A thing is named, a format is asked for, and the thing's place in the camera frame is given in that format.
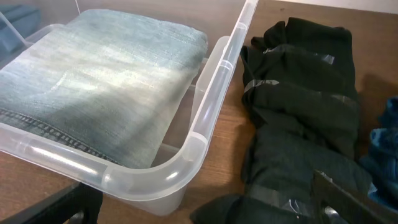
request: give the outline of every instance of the black fabric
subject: black fabric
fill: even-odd
[[[282,44],[297,50],[269,50]],[[359,125],[351,33],[290,18],[286,26],[278,22],[263,38],[253,38],[252,45],[241,51],[242,102],[257,129],[241,171],[245,194],[204,205],[191,215],[193,222],[312,223],[311,214],[274,203],[278,196],[267,201],[252,191],[261,186],[312,206],[314,170],[367,194],[371,177],[351,159]],[[333,63],[321,54],[333,56]]]

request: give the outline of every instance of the wood grain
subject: wood grain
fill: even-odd
[[[246,44],[276,22],[300,17],[353,33],[356,87],[361,95],[361,142],[377,127],[390,96],[398,95],[398,15],[355,11],[289,2],[260,0]],[[105,197],[98,223],[190,223],[189,214],[215,197],[240,193],[239,174],[254,128],[241,104],[243,66],[237,68],[221,109],[203,166],[189,183],[180,208],[156,217]],[[25,161],[0,153],[0,220],[21,211],[73,181]]]

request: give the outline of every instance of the plastic container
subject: plastic container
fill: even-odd
[[[107,8],[178,22],[208,35],[208,58],[182,100],[150,169],[128,169],[62,144],[0,123],[0,150],[84,182],[155,215],[180,204],[187,184],[206,156],[224,96],[258,0],[6,0],[39,8],[38,31],[0,67],[87,9]]]

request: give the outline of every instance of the light blue jeans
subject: light blue jeans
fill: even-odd
[[[0,122],[150,167],[207,51],[206,34],[124,12],[83,12],[0,71]]]

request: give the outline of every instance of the blue denim clothing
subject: blue denim clothing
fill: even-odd
[[[359,163],[374,178],[369,198],[398,212],[398,97],[387,101],[382,128],[371,131],[368,155]]]
[[[0,5],[0,12],[26,38],[37,31],[40,11],[32,6]],[[23,46],[15,33],[0,19],[0,61]]]
[[[148,168],[206,51],[191,27],[85,11],[0,71],[0,122]]]

